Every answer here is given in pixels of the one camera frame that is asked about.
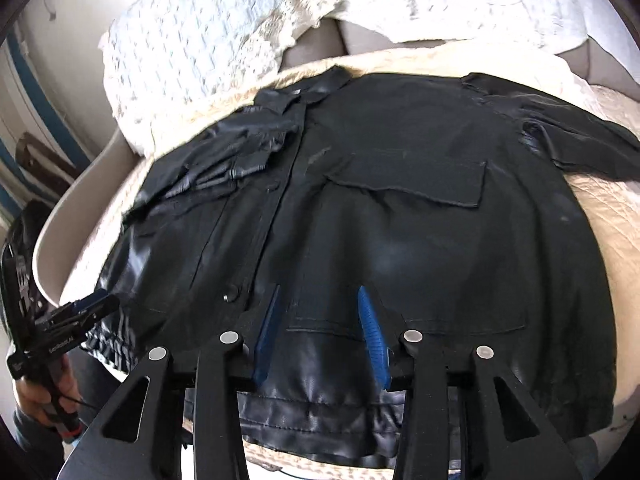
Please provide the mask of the person's left hand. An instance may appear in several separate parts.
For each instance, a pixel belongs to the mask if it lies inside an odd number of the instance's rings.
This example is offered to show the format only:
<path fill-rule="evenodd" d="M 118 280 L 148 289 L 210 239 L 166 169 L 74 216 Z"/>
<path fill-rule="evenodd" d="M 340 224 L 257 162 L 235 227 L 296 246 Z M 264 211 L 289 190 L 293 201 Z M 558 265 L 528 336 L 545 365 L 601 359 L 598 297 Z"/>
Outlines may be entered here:
<path fill-rule="evenodd" d="M 58 381 L 58 391 L 63 397 L 60 404 L 66 413 L 76 414 L 79 406 L 77 400 L 80 399 L 78 382 L 68 356 L 62 356 L 61 364 L 62 376 Z M 51 403 L 50 392 L 46 388 L 22 378 L 14 380 L 13 390 L 16 404 L 24 414 L 40 422 L 43 426 L 53 426 L 53 422 L 44 410 Z"/>

